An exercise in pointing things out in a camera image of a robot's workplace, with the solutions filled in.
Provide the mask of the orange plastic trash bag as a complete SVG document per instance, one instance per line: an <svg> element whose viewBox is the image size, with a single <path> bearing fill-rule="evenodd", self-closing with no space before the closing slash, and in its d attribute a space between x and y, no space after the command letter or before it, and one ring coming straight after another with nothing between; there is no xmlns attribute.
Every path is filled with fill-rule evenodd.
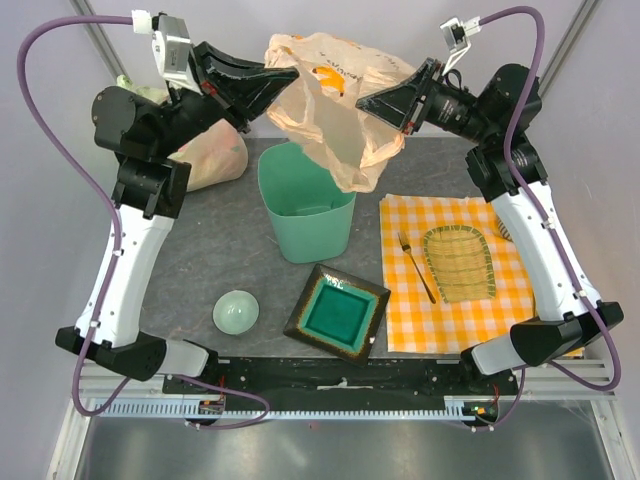
<svg viewBox="0 0 640 480"><path fill-rule="evenodd" d="M356 102L409 78L402 59L327 33L274 34L269 69L294 67L299 77L266 111L269 120L329 171L343 192L372 192L404 135L356 108Z"/></svg>

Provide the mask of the green trash bin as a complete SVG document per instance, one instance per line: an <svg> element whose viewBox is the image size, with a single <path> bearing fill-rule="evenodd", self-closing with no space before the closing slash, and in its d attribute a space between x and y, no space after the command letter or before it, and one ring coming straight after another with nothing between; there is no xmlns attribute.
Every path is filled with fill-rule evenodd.
<svg viewBox="0 0 640 480"><path fill-rule="evenodd" d="M320 262L346 251L356 195L341 191L299 145L266 149L258 160L258 185L287 261Z"/></svg>

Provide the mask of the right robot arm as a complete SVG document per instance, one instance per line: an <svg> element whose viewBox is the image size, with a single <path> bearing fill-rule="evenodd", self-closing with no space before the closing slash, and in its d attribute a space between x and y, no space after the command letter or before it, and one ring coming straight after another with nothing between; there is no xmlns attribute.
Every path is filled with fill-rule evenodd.
<svg viewBox="0 0 640 480"><path fill-rule="evenodd" d="M539 366L585 347L624 318L620 305L605 302L586 278L557 218L542 161L525 135L541 109L538 89L525 102L504 158L504 139L529 76L518 64L501 66L479 96L454 86L441 62L427 59L398 85L360 97L356 106L406 135L429 123L474 143L468 173L510 234L536 302L533 318L461 354L458 381L467 392L483 392L494 374ZM561 249L555 245L560 240Z"/></svg>

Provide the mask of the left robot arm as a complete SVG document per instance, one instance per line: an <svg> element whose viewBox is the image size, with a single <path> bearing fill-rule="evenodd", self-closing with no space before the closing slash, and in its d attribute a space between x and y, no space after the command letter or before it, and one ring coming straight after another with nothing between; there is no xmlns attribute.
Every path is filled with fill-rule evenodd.
<svg viewBox="0 0 640 480"><path fill-rule="evenodd" d="M190 164L171 156L221 120L248 132L299 72L241 60L206 42L171 55L165 64L171 72L190 72L194 87L177 88L157 104L109 86L93 102L94 141L118 162L107 202L115 222L87 306L74 325L58 330L55 343L124 377L184 375L196 392L208 393L220 378L209 363L214 352L139 328L151 272L179 216L191 172Z"/></svg>

